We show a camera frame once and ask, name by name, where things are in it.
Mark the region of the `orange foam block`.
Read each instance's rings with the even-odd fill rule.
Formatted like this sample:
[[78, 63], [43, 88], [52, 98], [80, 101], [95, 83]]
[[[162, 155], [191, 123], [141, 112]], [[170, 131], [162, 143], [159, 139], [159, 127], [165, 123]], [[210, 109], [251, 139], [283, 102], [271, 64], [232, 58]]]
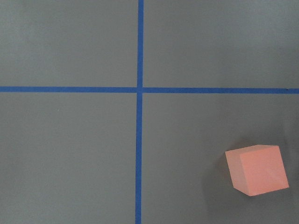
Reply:
[[279, 146], [254, 145], [225, 152], [233, 187], [257, 196], [289, 188]]

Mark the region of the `blue tape grid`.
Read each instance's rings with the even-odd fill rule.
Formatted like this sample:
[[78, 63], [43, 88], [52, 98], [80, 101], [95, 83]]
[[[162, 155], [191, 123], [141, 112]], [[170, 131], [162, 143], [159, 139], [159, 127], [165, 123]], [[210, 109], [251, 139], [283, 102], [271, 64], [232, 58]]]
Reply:
[[142, 106], [143, 94], [296, 94], [298, 88], [199, 88], [143, 86], [144, 1], [138, 1], [137, 14], [137, 72], [135, 87], [91, 86], [1, 86], [1, 92], [63, 92], [63, 93], [133, 93], [136, 95], [135, 134], [135, 223], [142, 223]]

